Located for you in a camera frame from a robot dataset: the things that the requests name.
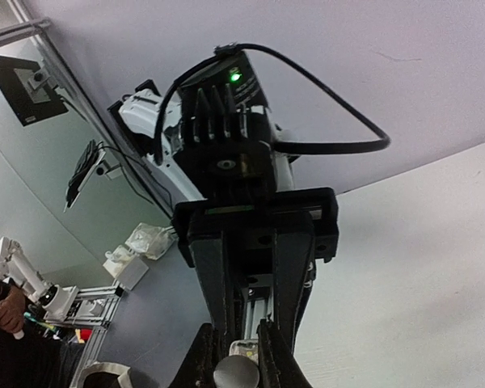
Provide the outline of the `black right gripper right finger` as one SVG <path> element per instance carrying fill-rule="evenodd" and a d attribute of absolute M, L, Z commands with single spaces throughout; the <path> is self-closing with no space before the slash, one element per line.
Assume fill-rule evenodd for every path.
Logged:
<path fill-rule="evenodd" d="M 260 387 L 307 387 L 307 379 L 297 364 L 278 326 L 262 319 L 258 329 Z"/>

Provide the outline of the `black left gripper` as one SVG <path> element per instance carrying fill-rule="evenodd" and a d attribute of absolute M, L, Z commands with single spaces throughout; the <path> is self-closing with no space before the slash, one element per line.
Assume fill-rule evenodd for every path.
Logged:
<path fill-rule="evenodd" d="M 201 199 L 175 206 L 179 249 L 194 268 L 220 341 L 246 336 L 247 306 L 267 299 L 290 351 L 316 276 L 335 257 L 330 188 L 293 190 L 276 154 L 268 101 L 244 52 L 224 53 L 179 84 L 181 149 L 174 159 Z"/>

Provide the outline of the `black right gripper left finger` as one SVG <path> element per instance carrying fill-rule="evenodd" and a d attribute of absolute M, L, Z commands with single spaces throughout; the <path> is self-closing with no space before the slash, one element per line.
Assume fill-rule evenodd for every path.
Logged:
<path fill-rule="evenodd" d="M 211 323 L 200 326 L 171 388 L 214 388 L 213 371 L 219 361 L 220 340 Z"/>

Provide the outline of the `clear nail polish bottle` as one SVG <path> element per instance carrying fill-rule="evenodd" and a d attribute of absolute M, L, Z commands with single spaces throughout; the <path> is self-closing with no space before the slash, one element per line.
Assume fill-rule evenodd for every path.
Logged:
<path fill-rule="evenodd" d="M 235 340 L 229 349 L 230 356 L 244 356 L 254 363 L 259 363 L 259 341 L 257 339 Z"/>

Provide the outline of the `white nail polish cap brush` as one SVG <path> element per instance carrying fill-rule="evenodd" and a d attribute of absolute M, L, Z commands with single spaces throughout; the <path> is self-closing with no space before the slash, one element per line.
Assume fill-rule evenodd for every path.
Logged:
<path fill-rule="evenodd" d="M 257 388 L 259 368 L 245 356 L 228 356 L 217 364 L 213 381 L 217 388 Z"/>

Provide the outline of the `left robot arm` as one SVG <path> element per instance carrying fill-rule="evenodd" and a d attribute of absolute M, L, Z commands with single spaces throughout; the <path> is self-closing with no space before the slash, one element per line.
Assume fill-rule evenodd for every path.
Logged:
<path fill-rule="evenodd" d="M 331 188 L 297 190 L 280 127 L 244 52 L 190 70 L 177 101 L 140 85 L 112 115 L 175 185 L 172 225 L 227 349 L 257 335 L 258 309 L 293 348 L 316 261 L 339 238 Z"/>

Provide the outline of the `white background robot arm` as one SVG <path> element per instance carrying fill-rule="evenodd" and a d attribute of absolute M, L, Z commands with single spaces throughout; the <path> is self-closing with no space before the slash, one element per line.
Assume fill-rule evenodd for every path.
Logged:
<path fill-rule="evenodd" d="M 118 309 L 105 335 L 94 333 L 87 344 L 44 337 L 25 319 L 31 304 L 64 322 L 76 307 L 83 318 L 104 318 L 108 312 L 102 289 L 78 300 L 78 288 L 64 289 L 44 280 L 21 245 L 0 239 L 0 387 L 74 387 L 89 379 L 105 385 L 100 365 L 123 365 L 141 387 L 167 387 L 200 326 L 210 320 L 194 272 L 177 248 L 144 264 L 125 260 L 139 273 L 118 280 Z"/>

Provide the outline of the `operator hand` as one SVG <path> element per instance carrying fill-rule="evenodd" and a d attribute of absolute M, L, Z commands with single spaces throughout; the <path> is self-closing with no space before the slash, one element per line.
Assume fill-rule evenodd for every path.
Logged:
<path fill-rule="evenodd" d="M 23 330 L 26 299 L 22 291 L 11 286 L 5 299 L 0 302 L 0 329 L 16 334 Z"/>

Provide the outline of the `crumpled clear plastic bag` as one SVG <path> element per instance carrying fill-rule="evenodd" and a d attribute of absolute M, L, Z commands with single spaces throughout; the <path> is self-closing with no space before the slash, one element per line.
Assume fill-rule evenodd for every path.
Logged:
<path fill-rule="evenodd" d="M 126 239 L 125 245 L 147 259 L 158 260 L 168 252 L 174 242 L 171 227 L 152 226 L 141 222 Z"/>

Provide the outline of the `white box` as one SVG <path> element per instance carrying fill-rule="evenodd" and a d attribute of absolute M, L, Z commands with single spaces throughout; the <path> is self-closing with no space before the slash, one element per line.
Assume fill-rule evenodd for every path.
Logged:
<path fill-rule="evenodd" d="M 103 267 L 129 291 L 132 291 L 149 271 L 141 256 L 123 245 L 119 245 L 114 251 L 106 251 L 104 255 L 106 261 Z"/>

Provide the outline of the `tablet on stand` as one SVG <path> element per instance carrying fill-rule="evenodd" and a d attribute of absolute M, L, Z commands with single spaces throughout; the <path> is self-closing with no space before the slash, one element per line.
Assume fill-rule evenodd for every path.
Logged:
<path fill-rule="evenodd" d="M 90 177 L 93 175 L 105 176 L 113 180 L 121 175 L 121 165 L 109 163 L 106 154 L 107 147 L 102 141 L 90 140 L 88 142 L 67 184 L 64 213 L 74 206 Z"/>

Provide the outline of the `aluminium frame structure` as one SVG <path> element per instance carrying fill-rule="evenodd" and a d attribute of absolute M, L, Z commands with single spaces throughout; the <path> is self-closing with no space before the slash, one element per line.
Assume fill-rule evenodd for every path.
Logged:
<path fill-rule="evenodd" d="M 45 338 L 81 342 L 82 333 L 88 331 L 84 359 L 78 363 L 82 370 L 96 360 L 123 294 L 117 281 L 85 289 L 53 285 L 38 302 L 27 305 L 25 317 Z"/>

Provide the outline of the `black wall monitor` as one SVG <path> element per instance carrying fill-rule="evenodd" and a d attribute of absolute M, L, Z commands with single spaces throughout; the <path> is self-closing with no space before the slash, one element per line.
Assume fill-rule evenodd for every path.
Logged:
<path fill-rule="evenodd" d="M 0 56 L 0 91 L 23 127 L 68 112 L 56 88 L 36 61 Z"/>

